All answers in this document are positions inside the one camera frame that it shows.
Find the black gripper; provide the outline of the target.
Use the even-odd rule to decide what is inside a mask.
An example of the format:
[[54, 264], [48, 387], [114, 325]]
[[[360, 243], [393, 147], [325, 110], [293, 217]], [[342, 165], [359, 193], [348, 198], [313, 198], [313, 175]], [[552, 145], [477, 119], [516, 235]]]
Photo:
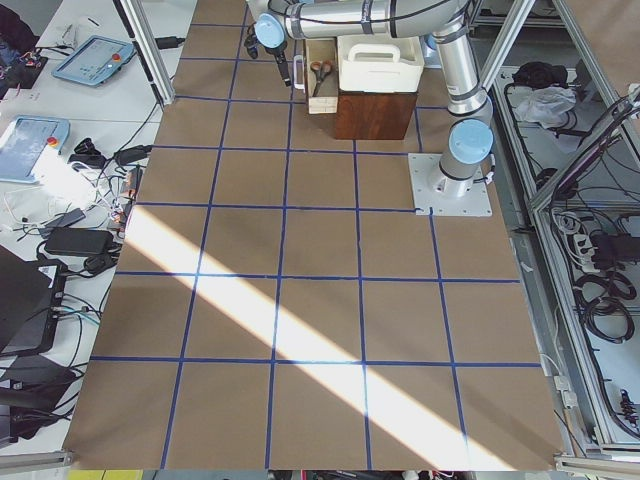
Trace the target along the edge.
[[248, 28], [243, 45], [246, 52], [252, 59], [258, 58], [258, 48], [263, 47], [266, 53], [274, 57], [278, 72], [284, 82], [284, 85], [286, 87], [292, 86], [289, 64], [286, 61], [285, 50], [288, 44], [285, 38], [280, 39], [277, 35], [277, 38], [274, 41], [269, 40], [269, 44], [264, 43], [258, 38], [256, 33], [256, 24], [253, 23]]

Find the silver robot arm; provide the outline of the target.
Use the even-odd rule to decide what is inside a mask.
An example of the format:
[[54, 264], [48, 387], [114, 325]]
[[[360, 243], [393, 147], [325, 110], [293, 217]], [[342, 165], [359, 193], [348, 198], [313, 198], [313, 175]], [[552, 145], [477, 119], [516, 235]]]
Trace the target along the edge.
[[427, 176], [444, 198], [471, 190], [493, 134], [486, 89], [481, 86], [465, 22], [465, 1], [249, 1], [257, 42], [279, 56], [288, 39], [354, 35], [411, 38], [430, 35], [439, 55], [449, 104], [457, 118], [439, 163]]

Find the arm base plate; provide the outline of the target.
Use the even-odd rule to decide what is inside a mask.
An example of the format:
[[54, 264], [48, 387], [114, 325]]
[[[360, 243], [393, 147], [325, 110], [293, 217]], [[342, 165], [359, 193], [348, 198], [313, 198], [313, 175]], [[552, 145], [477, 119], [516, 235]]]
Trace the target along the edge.
[[410, 153], [408, 167], [414, 211], [441, 217], [490, 217], [488, 188], [480, 167], [466, 180], [453, 180], [440, 169], [441, 154]]

